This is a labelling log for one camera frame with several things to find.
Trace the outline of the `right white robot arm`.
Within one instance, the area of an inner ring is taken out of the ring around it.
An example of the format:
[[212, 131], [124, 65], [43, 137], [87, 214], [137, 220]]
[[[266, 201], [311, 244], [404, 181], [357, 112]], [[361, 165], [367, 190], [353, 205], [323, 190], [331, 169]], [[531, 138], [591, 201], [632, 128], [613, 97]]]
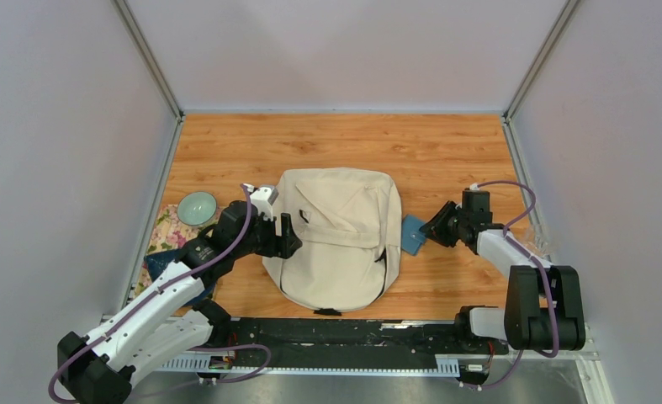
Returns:
[[464, 306], [455, 316], [453, 340], [459, 349], [475, 352], [487, 338], [546, 357], [585, 346], [577, 270], [523, 246], [508, 226], [494, 220], [488, 191], [465, 189], [461, 202], [448, 201], [419, 231], [444, 247], [462, 243], [506, 277], [504, 307]]

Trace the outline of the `clear plastic cup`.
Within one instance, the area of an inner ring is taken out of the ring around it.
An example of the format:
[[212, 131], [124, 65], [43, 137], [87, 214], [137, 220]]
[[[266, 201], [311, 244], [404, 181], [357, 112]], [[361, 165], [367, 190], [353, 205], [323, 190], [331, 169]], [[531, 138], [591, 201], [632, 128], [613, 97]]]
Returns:
[[554, 250], [552, 240], [539, 227], [530, 225], [523, 232], [522, 242], [531, 253], [545, 260], [551, 260]]

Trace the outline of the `light green ceramic bowl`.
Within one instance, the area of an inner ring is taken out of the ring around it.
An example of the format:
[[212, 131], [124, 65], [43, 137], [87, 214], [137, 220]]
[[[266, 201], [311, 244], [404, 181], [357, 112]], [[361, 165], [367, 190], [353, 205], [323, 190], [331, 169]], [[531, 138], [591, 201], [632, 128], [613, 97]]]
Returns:
[[204, 191], [187, 194], [177, 205], [177, 217], [188, 226], [206, 226], [211, 223], [217, 211], [216, 198]]

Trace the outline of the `aluminium frame rail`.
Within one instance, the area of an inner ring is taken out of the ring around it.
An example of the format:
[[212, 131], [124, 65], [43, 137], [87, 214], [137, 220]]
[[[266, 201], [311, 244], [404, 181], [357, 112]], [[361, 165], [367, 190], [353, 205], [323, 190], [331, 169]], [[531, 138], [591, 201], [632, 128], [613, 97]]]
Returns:
[[455, 377], [516, 357], [506, 343], [465, 337], [451, 321], [235, 317], [227, 343], [242, 349], [166, 355], [158, 370]]

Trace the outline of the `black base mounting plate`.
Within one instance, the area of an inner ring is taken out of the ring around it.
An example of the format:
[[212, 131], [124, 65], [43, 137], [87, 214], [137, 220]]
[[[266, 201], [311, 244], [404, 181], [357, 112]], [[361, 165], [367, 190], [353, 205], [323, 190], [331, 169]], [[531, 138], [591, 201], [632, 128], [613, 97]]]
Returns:
[[380, 321], [241, 317], [223, 344], [258, 343], [279, 369], [432, 369], [442, 354], [508, 354], [497, 340], [474, 338], [450, 321]]

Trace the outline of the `blue leather wallet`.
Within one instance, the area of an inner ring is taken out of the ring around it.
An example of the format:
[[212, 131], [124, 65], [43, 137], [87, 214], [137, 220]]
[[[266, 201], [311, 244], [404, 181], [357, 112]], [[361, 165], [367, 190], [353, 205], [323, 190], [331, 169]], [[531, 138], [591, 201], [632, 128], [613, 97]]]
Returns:
[[426, 236], [421, 228], [425, 221], [414, 215], [406, 215], [401, 224], [401, 249], [411, 256], [416, 256], [426, 243]]

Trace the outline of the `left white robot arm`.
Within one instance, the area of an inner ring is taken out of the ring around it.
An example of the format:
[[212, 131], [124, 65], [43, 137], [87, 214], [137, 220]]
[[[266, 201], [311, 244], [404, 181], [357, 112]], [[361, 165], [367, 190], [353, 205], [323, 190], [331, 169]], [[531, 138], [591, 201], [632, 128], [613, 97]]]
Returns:
[[288, 259], [302, 247], [291, 214], [275, 215], [270, 202], [252, 197], [224, 208], [219, 219], [177, 250], [176, 257], [124, 309], [89, 332], [69, 332], [57, 344], [57, 370], [48, 385], [56, 403], [61, 385], [70, 403], [123, 403], [168, 360], [206, 344], [229, 341], [230, 314], [212, 300], [168, 324], [178, 308], [200, 296], [249, 255]]

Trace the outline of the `beige canvas backpack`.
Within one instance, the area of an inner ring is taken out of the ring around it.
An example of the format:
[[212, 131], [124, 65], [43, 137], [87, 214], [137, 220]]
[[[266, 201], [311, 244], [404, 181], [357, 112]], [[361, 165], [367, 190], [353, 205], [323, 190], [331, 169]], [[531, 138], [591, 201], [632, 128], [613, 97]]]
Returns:
[[317, 314], [370, 306], [400, 273], [402, 205], [387, 174], [349, 167], [289, 169], [275, 203], [302, 246], [262, 264], [282, 294]]

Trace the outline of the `dark blue leaf plate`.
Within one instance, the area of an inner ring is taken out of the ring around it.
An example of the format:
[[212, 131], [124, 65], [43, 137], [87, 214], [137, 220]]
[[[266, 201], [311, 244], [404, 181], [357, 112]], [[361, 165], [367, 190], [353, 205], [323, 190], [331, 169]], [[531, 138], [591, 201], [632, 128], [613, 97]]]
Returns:
[[[148, 254], [144, 257], [144, 267], [150, 275], [152, 281], [155, 281], [162, 275], [162, 272], [167, 268], [167, 265], [175, 260], [178, 255], [178, 249], [167, 251], [160, 251]], [[214, 293], [215, 284], [207, 287], [201, 294], [186, 302], [183, 307], [191, 307], [201, 300], [208, 298]]]

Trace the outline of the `floral rectangular tray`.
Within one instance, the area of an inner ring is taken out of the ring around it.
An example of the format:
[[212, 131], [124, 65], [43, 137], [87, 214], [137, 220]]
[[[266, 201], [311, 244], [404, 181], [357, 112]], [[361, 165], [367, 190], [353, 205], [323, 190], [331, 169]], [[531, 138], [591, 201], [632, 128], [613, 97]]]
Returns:
[[218, 208], [213, 220], [206, 226], [188, 226], [178, 219], [177, 205], [164, 205], [155, 220], [155, 226], [143, 256], [140, 276], [134, 282], [131, 297], [137, 297], [154, 282], [144, 267], [144, 257], [146, 255], [172, 249], [179, 250], [186, 242], [194, 239], [203, 228], [214, 225], [219, 219], [220, 212], [221, 209]]

